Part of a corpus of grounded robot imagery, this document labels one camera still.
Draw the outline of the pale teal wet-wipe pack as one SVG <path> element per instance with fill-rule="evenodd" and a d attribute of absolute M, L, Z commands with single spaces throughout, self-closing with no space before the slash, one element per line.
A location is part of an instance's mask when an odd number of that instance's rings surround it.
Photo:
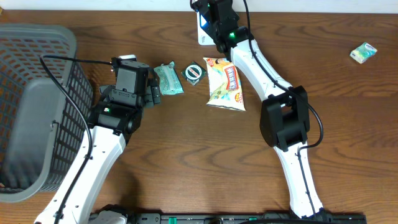
<path fill-rule="evenodd" d="M 184 93 L 179 77 L 175 72 L 175 63 L 162 64 L 154 68 L 159 77 L 159 88 L 163 95 L 177 95 Z"/>

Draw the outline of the dark green round-label box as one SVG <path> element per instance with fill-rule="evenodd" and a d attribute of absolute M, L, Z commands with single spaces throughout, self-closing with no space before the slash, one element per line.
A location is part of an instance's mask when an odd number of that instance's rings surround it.
<path fill-rule="evenodd" d="M 187 82 L 195 86 L 206 76 L 206 70 L 196 62 L 192 62 L 182 70 L 181 75 Z"/>

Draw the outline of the yellow snack bag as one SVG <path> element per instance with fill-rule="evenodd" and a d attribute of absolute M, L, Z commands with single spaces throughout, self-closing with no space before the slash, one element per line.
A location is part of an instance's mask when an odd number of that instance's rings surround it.
<path fill-rule="evenodd" d="M 245 111 L 238 71 L 227 58 L 204 57 L 209 79 L 208 106 Z"/>

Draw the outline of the teal tissue pack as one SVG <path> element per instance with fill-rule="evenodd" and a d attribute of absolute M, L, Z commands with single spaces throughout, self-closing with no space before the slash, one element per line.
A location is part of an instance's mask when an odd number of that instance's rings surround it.
<path fill-rule="evenodd" d="M 361 44 L 359 47 L 355 48 L 354 50 L 351 51 L 349 56 L 357 61 L 358 63 L 362 64 L 364 63 L 367 59 L 371 58 L 373 55 L 375 55 L 377 52 L 377 49 L 370 45 L 367 42 L 364 42 Z"/>

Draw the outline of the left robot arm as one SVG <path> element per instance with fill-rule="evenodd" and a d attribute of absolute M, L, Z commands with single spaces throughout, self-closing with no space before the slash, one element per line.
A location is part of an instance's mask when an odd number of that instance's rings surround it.
<path fill-rule="evenodd" d="M 108 64 L 116 84 L 103 86 L 99 102 L 82 117 L 86 131 L 78 154 L 36 223 L 128 223 L 131 219 L 116 206 L 91 211 L 110 169 L 140 127 L 144 108 L 160 103 L 160 92 L 153 69 L 135 55 L 113 57 Z"/>

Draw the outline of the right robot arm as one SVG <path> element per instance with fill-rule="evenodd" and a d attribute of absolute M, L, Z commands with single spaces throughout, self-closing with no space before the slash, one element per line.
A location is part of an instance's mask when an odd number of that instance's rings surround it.
<path fill-rule="evenodd" d="M 308 161 L 309 115 L 319 115 L 309 104 L 304 87 L 293 87 L 263 56 L 251 26 L 239 26 L 232 1 L 190 1 L 205 21 L 200 28 L 225 54 L 259 95 L 260 130 L 280 159 L 290 194 L 290 209 L 299 219 L 320 220 L 323 205 L 317 195 Z"/>

